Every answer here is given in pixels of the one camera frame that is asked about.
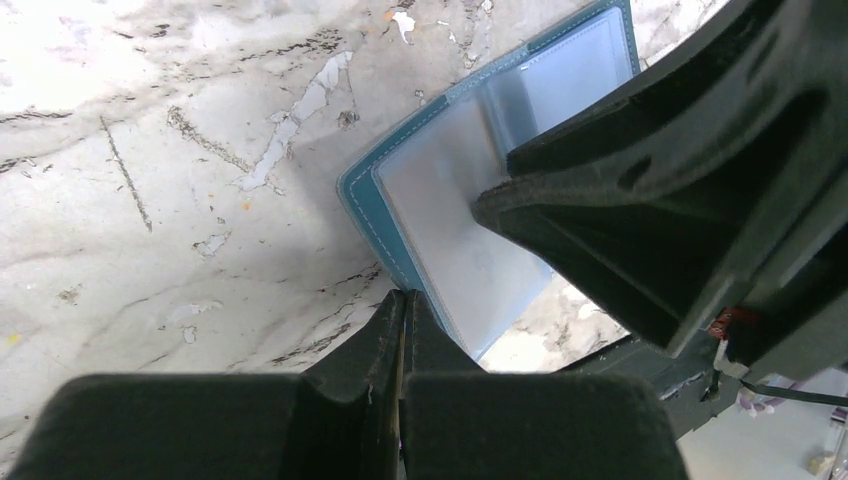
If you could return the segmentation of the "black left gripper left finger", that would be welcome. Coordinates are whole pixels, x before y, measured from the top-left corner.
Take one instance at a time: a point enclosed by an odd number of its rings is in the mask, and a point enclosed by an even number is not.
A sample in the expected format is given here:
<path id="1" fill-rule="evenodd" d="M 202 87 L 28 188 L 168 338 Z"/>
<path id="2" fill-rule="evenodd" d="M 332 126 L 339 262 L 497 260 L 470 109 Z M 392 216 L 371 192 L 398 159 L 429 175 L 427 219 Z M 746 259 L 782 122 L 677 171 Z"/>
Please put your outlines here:
<path id="1" fill-rule="evenodd" d="M 13 479 L 393 479 L 405 297 L 297 374 L 103 374 L 63 385 Z"/>

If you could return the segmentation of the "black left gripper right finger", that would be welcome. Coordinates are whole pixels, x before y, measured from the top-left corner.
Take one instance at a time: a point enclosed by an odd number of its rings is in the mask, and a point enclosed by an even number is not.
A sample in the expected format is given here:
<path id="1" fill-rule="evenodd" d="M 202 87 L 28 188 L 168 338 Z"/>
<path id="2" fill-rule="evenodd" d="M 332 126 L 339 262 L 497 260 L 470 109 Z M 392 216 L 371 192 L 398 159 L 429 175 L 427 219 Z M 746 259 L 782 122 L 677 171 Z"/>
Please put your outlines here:
<path id="1" fill-rule="evenodd" d="M 669 417 L 621 375 L 494 374 L 436 324 L 426 296 L 405 312 L 411 366 L 402 445 L 410 479 L 684 479 Z"/>

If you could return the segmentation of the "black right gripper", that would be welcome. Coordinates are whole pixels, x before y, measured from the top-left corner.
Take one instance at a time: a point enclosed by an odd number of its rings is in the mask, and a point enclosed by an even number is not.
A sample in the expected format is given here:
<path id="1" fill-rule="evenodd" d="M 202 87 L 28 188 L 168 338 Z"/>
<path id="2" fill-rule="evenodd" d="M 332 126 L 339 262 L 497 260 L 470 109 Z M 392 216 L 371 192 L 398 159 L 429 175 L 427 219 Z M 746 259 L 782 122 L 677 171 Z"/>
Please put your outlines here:
<path id="1" fill-rule="evenodd" d="M 847 290 L 847 5 L 731 1 L 649 69 L 511 151 L 474 202 L 670 355 L 727 315 L 748 379 L 809 377 Z"/>

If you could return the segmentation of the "blue leather card holder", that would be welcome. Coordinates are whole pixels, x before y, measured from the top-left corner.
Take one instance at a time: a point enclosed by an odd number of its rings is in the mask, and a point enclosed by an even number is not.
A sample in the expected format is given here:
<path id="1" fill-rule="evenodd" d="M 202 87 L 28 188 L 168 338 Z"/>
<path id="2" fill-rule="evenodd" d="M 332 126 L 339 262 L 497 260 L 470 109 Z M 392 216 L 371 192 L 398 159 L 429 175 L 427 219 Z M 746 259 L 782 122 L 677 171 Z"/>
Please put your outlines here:
<path id="1" fill-rule="evenodd" d="M 438 95 L 368 147 L 339 198 L 402 290 L 479 359 L 548 286 L 541 259 L 480 226 L 471 207 L 516 147 L 640 71 L 630 4 L 595 1 Z"/>

